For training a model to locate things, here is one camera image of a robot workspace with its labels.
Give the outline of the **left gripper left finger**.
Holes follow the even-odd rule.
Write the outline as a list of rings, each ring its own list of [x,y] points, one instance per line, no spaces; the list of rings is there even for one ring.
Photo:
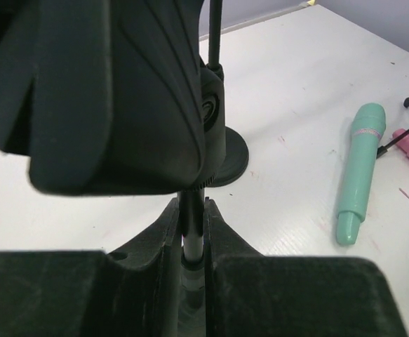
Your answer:
[[[0,251],[0,336],[175,336],[178,216],[172,199],[111,253]]]

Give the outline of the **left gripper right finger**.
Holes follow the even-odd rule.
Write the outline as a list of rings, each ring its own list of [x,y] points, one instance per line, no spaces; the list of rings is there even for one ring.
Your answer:
[[[207,199],[208,336],[406,336],[387,280],[364,258],[265,256]]]

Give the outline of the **teal toy microphone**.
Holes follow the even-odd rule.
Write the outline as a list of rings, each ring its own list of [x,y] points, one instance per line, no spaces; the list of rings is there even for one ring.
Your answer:
[[[383,106],[367,103],[351,124],[351,142],[337,206],[336,241],[341,246],[356,243],[366,219],[373,171],[379,143],[386,128]]]

